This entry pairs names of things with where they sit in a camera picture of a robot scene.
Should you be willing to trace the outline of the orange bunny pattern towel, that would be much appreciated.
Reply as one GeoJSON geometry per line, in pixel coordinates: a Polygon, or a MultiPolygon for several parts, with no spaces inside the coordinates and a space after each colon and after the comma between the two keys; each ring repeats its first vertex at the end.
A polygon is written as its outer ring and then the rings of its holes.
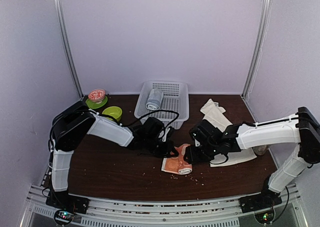
{"type": "Polygon", "coordinates": [[[162,161],[161,171],[175,175],[190,174],[193,171],[193,166],[184,160],[186,148],[189,146],[189,144],[182,144],[179,147],[175,147],[175,150],[178,152],[178,156],[164,158],[162,161]]]}

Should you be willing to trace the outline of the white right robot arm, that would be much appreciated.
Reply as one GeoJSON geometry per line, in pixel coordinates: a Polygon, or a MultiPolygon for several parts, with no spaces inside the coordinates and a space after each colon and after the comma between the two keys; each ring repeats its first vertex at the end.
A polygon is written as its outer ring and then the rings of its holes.
{"type": "Polygon", "coordinates": [[[320,162],[320,124],[307,107],[287,117],[257,123],[231,124],[224,131],[204,119],[189,131],[195,141],[185,149],[189,164],[205,163],[217,155],[228,158],[259,146],[294,143],[295,149],[284,164],[265,180],[256,197],[259,207],[268,207],[285,187],[306,168],[320,162]]]}

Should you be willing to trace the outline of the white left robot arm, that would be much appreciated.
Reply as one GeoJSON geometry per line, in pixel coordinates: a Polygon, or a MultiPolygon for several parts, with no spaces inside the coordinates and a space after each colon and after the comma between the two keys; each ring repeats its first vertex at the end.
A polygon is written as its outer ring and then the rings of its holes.
{"type": "Polygon", "coordinates": [[[78,101],[57,115],[49,132],[52,200],[61,209],[72,205],[68,190],[68,177],[72,155],[87,135],[100,137],[131,150],[146,149],[157,158],[177,157],[178,151],[170,140],[173,128],[150,113],[143,124],[135,121],[123,125],[114,117],[90,109],[78,101]]]}

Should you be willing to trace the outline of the cream white towel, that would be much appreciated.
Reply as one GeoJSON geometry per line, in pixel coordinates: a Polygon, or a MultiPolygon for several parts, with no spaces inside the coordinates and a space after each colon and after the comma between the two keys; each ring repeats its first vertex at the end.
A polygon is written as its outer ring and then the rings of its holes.
{"type": "MultiPolygon", "coordinates": [[[[226,128],[232,124],[224,115],[226,110],[219,106],[219,103],[214,102],[211,98],[200,108],[200,112],[204,114],[203,120],[207,120],[221,132],[225,131],[226,128]]],[[[227,167],[248,162],[257,158],[252,149],[242,150],[241,152],[230,152],[227,154],[227,156],[228,160],[222,154],[216,155],[214,159],[209,162],[210,167],[227,167]]]]}

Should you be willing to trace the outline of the white perforated plastic basket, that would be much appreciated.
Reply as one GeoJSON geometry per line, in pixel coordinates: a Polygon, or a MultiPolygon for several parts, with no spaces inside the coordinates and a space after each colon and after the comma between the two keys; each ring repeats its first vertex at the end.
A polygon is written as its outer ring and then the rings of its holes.
{"type": "Polygon", "coordinates": [[[146,102],[152,89],[163,91],[163,100],[160,106],[161,112],[152,113],[150,116],[162,121],[165,125],[178,130],[189,119],[189,90],[183,82],[173,81],[146,81],[142,85],[134,116],[138,119],[151,111],[146,108],[146,102]]]}

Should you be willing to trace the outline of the rolled light blue towel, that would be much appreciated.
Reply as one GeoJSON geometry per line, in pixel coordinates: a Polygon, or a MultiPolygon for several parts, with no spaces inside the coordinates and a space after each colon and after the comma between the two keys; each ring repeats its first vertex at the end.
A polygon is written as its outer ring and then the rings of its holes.
{"type": "Polygon", "coordinates": [[[164,93],[159,88],[153,88],[147,98],[145,107],[148,110],[159,110],[163,101],[164,93]]]}

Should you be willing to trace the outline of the green plastic bowl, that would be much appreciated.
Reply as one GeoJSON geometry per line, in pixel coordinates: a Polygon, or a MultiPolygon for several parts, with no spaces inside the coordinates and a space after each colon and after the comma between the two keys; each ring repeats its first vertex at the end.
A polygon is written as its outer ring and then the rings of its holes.
{"type": "Polygon", "coordinates": [[[119,122],[122,119],[123,110],[119,106],[109,106],[103,110],[102,114],[112,116],[119,122]]]}

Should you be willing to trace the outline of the cream patterned cup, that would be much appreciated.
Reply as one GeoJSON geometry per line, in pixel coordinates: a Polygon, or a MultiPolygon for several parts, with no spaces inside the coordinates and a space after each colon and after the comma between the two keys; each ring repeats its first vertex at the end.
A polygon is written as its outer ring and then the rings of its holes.
{"type": "Polygon", "coordinates": [[[267,150],[269,149],[268,146],[256,146],[253,148],[253,152],[257,155],[257,156],[263,156],[266,154],[267,150]]]}

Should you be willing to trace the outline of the green plastic plate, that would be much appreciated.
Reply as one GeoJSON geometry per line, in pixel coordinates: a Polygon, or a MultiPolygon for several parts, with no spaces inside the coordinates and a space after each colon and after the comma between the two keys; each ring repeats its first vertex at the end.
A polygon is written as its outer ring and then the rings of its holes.
{"type": "Polygon", "coordinates": [[[92,110],[96,110],[96,109],[102,108],[103,106],[105,106],[107,104],[107,102],[108,102],[108,97],[107,96],[105,96],[104,99],[99,103],[93,102],[89,98],[85,101],[86,105],[92,110]]]}

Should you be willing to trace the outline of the red white patterned bowl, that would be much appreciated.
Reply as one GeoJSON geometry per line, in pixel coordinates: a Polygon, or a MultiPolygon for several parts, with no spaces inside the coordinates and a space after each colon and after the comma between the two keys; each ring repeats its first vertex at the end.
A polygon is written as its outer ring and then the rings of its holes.
{"type": "Polygon", "coordinates": [[[92,90],[89,95],[88,98],[95,102],[95,103],[100,103],[106,96],[106,91],[104,89],[94,89],[92,90]]]}

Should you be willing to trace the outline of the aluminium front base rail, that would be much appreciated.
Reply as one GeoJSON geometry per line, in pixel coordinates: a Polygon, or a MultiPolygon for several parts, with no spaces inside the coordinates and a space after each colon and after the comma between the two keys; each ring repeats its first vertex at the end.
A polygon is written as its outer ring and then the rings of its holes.
{"type": "MultiPolygon", "coordinates": [[[[97,197],[87,198],[86,213],[77,213],[66,227],[310,227],[300,193],[295,184],[280,195],[282,203],[243,212],[239,199],[244,195],[189,201],[129,201],[97,197]],[[274,210],[275,222],[261,224],[256,217],[274,210]]],[[[46,205],[43,186],[31,185],[23,205],[18,227],[58,227],[54,221],[57,208],[46,205]]]]}

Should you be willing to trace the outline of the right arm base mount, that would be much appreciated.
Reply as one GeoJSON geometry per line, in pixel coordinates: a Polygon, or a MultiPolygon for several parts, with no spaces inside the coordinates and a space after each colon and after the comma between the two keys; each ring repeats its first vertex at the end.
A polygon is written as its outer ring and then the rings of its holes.
{"type": "Polygon", "coordinates": [[[279,193],[264,191],[239,199],[242,213],[254,213],[255,220],[262,225],[268,225],[276,218],[274,207],[282,203],[279,193]]]}

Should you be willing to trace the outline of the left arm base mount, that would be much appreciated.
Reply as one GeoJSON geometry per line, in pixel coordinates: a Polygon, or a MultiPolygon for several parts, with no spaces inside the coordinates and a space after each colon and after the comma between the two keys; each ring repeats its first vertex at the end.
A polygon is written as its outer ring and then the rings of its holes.
{"type": "Polygon", "coordinates": [[[69,225],[77,214],[86,214],[90,200],[69,194],[68,190],[50,190],[46,199],[46,205],[57,210],[53,214],[53,220],[58,226],[69,225]]]}

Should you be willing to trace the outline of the right aluminium frame post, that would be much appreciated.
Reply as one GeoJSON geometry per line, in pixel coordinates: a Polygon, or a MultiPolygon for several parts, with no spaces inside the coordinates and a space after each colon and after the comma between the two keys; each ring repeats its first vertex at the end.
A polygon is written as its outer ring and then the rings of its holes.
{"type": "Polygon", "coordinates": [[[266,37],[268,23],[270,19],[271,5],[272,0],[263,0],[256,41],[253,49],[252,58],[250,61],[249,71],[242,92],[242,98],[245,101],[249,99],[249,95],[252,91],[254,81],[258,72],[258,67],[262,56],[262,47],[264,39],[266,37]]]}

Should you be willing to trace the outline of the aluminium frame post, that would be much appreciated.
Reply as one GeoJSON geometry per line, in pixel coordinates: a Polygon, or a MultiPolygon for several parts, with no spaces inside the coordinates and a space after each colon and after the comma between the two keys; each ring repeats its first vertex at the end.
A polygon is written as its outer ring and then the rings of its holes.
{"type": "Polygon", "coordinates": [[[57,19],[59,23],[59,28],[60,28],[60,34],[62,38],[62,43],[63,43],[63,49],[64,53],[66,56],[68,68],[71,74],[72,81],[75,85],[77,94],[80,99],[84,98],[84,94],[80,85],[80,80],[75,68],[73,56],[72,56],[72,51],[71,51],[71,46],[68,38],[68,33],[67,33],[67,28],[66,28],[66,23],[65,23],[65,18],[64,18],[64,12],[63,12],[63,5],[62,5],[62,0],[53,0],[55,9],[56,9],[56,14],[57,14],[57,19]]]}
{"type": "Polygon", "coordinates": [[[262,47],[264,39],[266,37],[268,23],[270,19],[271,5],[272,0],[263,0],[256,41],[253,49],[252,58],[250,61],[249,71],[242,92],[242,98],[245,101],[249,99],[249,95],[252,91],[254,81],[258,72],[258,67],[262,56],[262,47]]]}

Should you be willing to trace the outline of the left aluminium frame post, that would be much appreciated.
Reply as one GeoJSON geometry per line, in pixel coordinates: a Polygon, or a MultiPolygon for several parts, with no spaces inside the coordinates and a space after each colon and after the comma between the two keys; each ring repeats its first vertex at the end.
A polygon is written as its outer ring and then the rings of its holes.
{"type": "Polygon", "coordinates": [[[64,18],[64,12],[63,12],[63,5],[62,5],[62,0],[53,0],[55,9],[56,9],[56,14],[57,14],[57,19],[59,23],[59,28],[60,28],[60,34],[62,38],[62,43],[63,43],[63,49],[64,53],[66,56],[68,68],[71,74],[72,81],[75,85],[77,94],[80,99],[84,98],[84,94],[80,85],[80,80],[75,68],[73,56],[72,56],[72,51],[71,51],[71,46],[68,38],[68,33],[67,33],[67,28],[66,28],[66,23],[65,23],[65,18],[64,18]]]}

